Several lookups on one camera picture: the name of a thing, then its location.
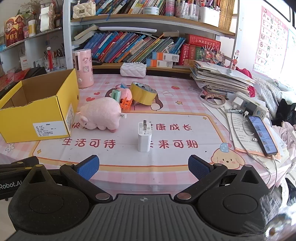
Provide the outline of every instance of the table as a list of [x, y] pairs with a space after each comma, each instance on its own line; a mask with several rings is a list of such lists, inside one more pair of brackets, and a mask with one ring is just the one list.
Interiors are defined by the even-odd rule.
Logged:
[[[80, 90], [77, 111], [86, 102], [109, 96], [112, 89], [120, 83], [130, 85], [132, 81], [140, 81], [155, 89], [157, 97], [151, 106], [132, 106], [128, 118], [120, 121], [117, 136], [108, 130], [83, 129], [76, 116], [71, 133], [72, 140], [68, 143], [66, 138], [63, 138], [7, 144], [0, 137], [1, 162], [10, 163], [36, 155], [46, 168], [55, 169], [66, 162], [78, 163], [83, 160], [82, 158], [97, 154], [100, 158], [100, 169], [90, 181], [110, 194], [175, 195], [197, 181], [187, 166], [191, 154], [202, 155], [206, 161], [211, 162], [218, 156], [219, 146], [228, 143], [226, 145], [229, 146], [230, 153], [237, 157], [238, 162], [241, 157], [245, 164], [253, 165], [262, 179], [268, 182], [270, 175], [263, 167], [246, 153], [236, 154], [232, 151], [234, 147], [229, 138], [229, 131], [199, 100], [200, 90], [193, 80], [158, 76], [138, 79], [117, 74], [95, 75], [94, 80], [95, 84], [92, 87]], [[123, 138], [132, 132], [133, 126], [142, 118], [150, 118], [154, 128], [151, 151], [143, 155], [136, 151], [136, 134], [130, 135], [132, 138], [127, 139], [126, 143]], [[117, 138], [117, 145], [113, 146], [111, 138]], [[238, 163], [225, 164], [229, 165], [229, 168], [241, 168]], [[278, 168], [277, 185], [285, 176], [290, 164], [291, 161], [288, 159]], [[274, 182], [275, 173], [271, 175], [268, 186], [271, 187]]]

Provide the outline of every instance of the white phone charger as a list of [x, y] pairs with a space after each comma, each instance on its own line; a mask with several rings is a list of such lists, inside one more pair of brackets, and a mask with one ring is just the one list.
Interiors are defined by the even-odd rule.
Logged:
[[148, 152], [152, 137], [151, 123], [143, 120], [138, 123], [138, 151]]

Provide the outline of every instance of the pink plush toy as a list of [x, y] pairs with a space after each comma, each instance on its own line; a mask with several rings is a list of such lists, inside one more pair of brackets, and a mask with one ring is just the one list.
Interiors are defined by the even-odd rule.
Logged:
[[125, 89], [124, 88], [119, 88], [117, 90], [120, 91], [120, 99], [125, 99], [126, 98], [127, 101], [130, 101], [133, 98], [133, 96], [131, 94], [131, 90], [129, 88], [125, 88]]
[[115, 132], [119, 127], [120, 114], [119, 103], [111, 97], [93, 100], [80, 108], [82, 125], [90, 130], [108, 128]]

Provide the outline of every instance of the pink poster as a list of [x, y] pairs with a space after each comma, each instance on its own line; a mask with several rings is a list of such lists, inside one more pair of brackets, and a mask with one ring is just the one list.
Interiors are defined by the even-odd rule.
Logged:
[[283, 67], [289, 29], [262, 6], [261, 28], [253, 71], [278, 79]]

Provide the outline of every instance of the checkered tablecloth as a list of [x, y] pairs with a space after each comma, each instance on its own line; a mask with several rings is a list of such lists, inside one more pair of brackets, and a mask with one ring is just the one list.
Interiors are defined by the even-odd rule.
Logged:
[[[217, 118], [202, 104], [199, 100], [200, 90], [193, 80], [185, 80], [179, 78], [146, 76], [143, 79], [122, 77], [117, 74], [101, 74], [95, 75], [95, 84], [92, 87], [80, 90], [80, 100], [78, 110], [87, 101], [94, 98], [105, 97], [107, 92], [117, 85], [125, 83], [130, 85], [132, 81], [142, 82], [155, 89], [158, 93], [158, 101], [161, 109], [159, 111], [167, 112], [193, 112], [206, 113], [212, 116], [214, 122], [222, 132], [226, 142], [232, 145], [228, 130], [217, 120]], [[145, 108], [151, 111], [150, 107], [136, 106], [138, 112], [145, 111]], [[32, 150], [36, 142], [23, 142], [7, 144], [0, 137], [0, 160], [1, 163], [10, 163], [32, 155]], [[259, 164], [251, 160], [247, 154], [240, 153], [246, 164], [253, 165], [263, 180], [267, 183], [270, 175]], [[277, 183], [284, 177], [285, 172], [291, 164], [287, 160], [279, 169], [277, 174]], [[58, 165], [45, 164], [47, 168], [59, 168]], [[275, 182], [275, 173], [271, 175], [268, 186], [272, 186]], [[189, 185], [197, 181], [190, 171], [178, 172], [109, 172], [98, 171], [91, 181], [100, 188], [110, 192], [112, 195], [116, 193], [133, 193], [133, 194], [151, 194], [151, 193], [171, 193], [172, 195], [185, 189]]]

